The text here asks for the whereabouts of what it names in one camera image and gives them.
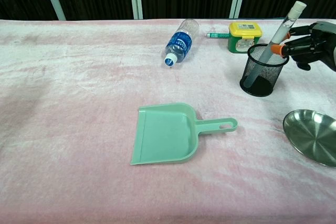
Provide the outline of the right black grey robot hand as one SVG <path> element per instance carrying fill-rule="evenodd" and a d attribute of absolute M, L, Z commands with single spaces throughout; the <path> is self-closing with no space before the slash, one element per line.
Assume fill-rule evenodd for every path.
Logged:
<path fill-rule="evenodd" d="M 285 39 L 300 38 L 271 46 L 271 52 L 283 58 L 291 57 L 297 67 L 309 71 L 310 64 L 323 62 L 335 71 L 335 24 L 318 21 L 311 25 L 290 28 Z"/>

